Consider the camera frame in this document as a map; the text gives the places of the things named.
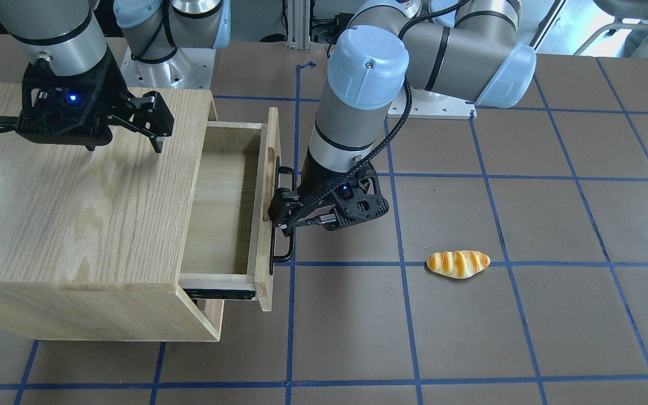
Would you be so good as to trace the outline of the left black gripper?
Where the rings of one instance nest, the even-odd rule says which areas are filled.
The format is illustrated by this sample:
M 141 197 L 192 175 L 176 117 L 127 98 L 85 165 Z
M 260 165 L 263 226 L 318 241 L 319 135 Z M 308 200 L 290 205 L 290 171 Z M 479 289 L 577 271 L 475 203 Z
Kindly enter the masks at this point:
M 389 211 L 371 163 L 345 180 L 342 176 L 314 158 L 304 159 L 301 184 L 296 188 L 298 202 L 286 225 L 295 228 L 321 224 L 328 231 L 336 231 L 383 217 Z

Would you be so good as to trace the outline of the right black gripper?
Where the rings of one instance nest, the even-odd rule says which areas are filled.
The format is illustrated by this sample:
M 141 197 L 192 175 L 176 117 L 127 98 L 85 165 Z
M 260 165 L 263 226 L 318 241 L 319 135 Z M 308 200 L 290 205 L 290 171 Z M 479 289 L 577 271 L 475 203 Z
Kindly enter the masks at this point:
M 129 91 L 112 56 L 75 76 L 56 76 L 51 62 L 39 58 L 26 67 L 21 82 L 15 131 L 33 143 L 79 145 L 94 152 L 113 141 L 111 126 L 120 126 L 146 136 L 161 154 L 174 123 L 159 92 L 136 97 Z

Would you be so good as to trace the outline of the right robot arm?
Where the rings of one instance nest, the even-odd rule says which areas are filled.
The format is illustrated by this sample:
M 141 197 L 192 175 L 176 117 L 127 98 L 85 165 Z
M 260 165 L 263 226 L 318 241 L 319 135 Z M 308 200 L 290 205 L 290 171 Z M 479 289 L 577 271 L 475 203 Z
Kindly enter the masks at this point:
M 112 7 L 137 74 L 151 87 L 141 97 L 129 91 L 90 1 L 0 1 L 0 23 L 29 59 L 21 111 L 0 116 L 0 134 L 94 151 L 111 143 L 110 128 L 119 126 L 162 152 L 175 118 L 159 89 L 190 75 L 183 49 L 228 46 L 231 3 L 115 1 Z

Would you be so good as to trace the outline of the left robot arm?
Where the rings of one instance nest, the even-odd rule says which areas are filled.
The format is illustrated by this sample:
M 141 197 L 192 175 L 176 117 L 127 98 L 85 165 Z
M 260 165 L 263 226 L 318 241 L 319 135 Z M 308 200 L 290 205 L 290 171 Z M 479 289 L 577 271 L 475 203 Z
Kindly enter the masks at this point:
M 295 190 L 280 188 L 268 216 L 289 237 L 385 215 L 372 159 L 401 130 L 412 90 L 509 108 L 527 91 L 535 49 L 516 39 L 519 1 L 445 3 L 409 18 L 396 1 L 368 1 L 340 33 Z

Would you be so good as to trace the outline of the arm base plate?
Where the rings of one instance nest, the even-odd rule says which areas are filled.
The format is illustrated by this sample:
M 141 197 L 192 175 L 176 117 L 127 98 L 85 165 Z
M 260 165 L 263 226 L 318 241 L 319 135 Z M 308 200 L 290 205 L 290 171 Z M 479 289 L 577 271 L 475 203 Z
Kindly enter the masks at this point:
M 167 61 L 144 64 L 131 59 L 131 49 L 127 49 L 120 69 L 129 87 L 207 90 L 216 54 L 216 49 L 180 48 Z
M 414 119 L 468 120 L 478 117 L 472 102 L 411 87 L 412 106 L 408 117 Z

